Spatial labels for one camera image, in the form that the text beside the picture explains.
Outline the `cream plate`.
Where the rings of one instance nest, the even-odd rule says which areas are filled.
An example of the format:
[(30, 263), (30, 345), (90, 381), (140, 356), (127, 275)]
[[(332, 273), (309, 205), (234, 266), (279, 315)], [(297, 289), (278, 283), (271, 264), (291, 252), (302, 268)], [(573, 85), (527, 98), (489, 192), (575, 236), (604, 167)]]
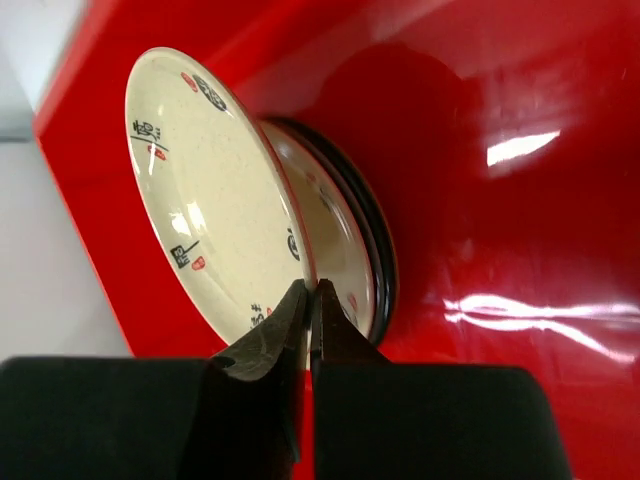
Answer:
[(156, 238), (216, 335), (233, 343), (317, 269), (301, 207), (254, 117), (206, 67), (144, 52), (126, 85), (127, 143)]
[(289, 179), (309, 236), (317, 275), (330, 280), (348, 319), (370, 342), (384, 319), (380, 256), (340, 152), (291, 124), (260, 122)]

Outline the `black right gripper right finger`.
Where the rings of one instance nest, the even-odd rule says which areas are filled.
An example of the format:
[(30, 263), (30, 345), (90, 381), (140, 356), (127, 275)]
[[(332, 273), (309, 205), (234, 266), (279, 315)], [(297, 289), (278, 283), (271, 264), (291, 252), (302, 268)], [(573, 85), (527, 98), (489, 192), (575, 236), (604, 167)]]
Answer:
[(321, 280), (311, 311), (319, 479), (568, 479), (549, 402), (518, 367), (394, 363)]

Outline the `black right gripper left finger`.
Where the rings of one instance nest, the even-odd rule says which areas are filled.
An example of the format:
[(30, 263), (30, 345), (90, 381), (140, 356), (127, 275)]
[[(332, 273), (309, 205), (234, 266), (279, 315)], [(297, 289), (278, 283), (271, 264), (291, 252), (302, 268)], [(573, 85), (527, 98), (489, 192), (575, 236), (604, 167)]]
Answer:
[(5, 479), (288, 479), (300, 456), (308, 292), (211, 358), (1, 365)]

